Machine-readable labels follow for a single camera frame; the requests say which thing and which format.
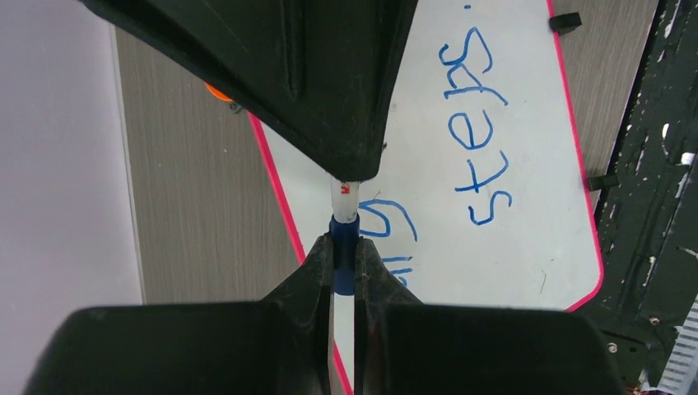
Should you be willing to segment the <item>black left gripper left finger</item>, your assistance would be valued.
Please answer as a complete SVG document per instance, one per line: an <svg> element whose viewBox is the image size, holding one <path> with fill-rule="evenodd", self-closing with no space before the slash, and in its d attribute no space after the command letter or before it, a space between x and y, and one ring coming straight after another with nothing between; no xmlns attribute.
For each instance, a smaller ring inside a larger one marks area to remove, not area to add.
<svg viewBox="0 0 698 395"><path fill-rule="evenodd" d="M333 243L258 301L100 306L70 314L27 394L328 394Z"/></svg>

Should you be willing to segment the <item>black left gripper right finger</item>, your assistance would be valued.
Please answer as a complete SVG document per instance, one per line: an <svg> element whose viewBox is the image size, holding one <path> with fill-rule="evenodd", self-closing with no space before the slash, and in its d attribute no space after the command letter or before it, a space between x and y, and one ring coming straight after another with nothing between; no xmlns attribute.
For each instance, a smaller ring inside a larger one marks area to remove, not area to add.
<svg viewBox="0 0 698 395"><path fill-rule="evenodd" d="M357 394L621 394L598 331L554 310L421 302L356 247Z"/></svg>

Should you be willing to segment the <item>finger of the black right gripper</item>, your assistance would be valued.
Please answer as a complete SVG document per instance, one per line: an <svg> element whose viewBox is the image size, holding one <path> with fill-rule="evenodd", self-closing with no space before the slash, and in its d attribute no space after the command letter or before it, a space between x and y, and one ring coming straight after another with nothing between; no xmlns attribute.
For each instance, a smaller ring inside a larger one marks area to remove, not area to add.
<svg viewBox="0 0 698 395"><path fill-rule="evenodd" d="M92 0L86 7L341 181L379 172L413 1Z"/></svg>

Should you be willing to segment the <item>white marker pen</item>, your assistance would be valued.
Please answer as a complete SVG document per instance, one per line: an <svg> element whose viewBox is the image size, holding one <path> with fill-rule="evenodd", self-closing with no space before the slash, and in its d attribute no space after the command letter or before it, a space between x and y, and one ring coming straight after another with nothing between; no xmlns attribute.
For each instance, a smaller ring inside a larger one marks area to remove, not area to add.
<svg viewBox="0 0 698 395"><path fill-rule="evenodd" d="M330 179L333 219L341 224L351 224L358 217L359 181Z"/></svg>

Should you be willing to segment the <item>blue marker cap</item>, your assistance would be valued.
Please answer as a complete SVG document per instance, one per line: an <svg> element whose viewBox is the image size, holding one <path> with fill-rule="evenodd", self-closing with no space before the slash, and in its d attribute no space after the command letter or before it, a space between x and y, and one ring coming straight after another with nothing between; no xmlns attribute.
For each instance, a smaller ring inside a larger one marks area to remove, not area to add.
<svg viewBox="0 0 698 395"><path fill-rule="evenodd" d="M328 225L333 242L333 289L341 296L355 294L356 249L360 238L360 217L341 223L332 216Z"/></svg>

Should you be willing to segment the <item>pink-framed whiteboard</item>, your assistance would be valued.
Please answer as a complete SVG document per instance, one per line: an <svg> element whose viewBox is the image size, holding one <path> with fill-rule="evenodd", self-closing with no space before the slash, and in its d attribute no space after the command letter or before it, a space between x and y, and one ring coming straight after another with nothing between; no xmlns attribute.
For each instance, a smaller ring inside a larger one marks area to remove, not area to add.
<svg viewBox="0 0 698 395"><path fill-rule="evenodd" d="M572 311L603 268L548 1L420 1L361 234L427 304Z"/></svg>

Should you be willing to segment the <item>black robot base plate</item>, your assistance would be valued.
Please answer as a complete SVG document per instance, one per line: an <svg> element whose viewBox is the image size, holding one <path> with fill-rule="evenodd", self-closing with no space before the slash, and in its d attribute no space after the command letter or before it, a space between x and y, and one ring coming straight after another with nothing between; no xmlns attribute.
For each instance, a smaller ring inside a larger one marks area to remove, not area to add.
<svg viewBox="0 0 698 395"><path fill-rule="evenodd" d="M697 299L696 2L658 4L632 95L596 211L603 281L578 313L626 386L659 390Z"/></svg>

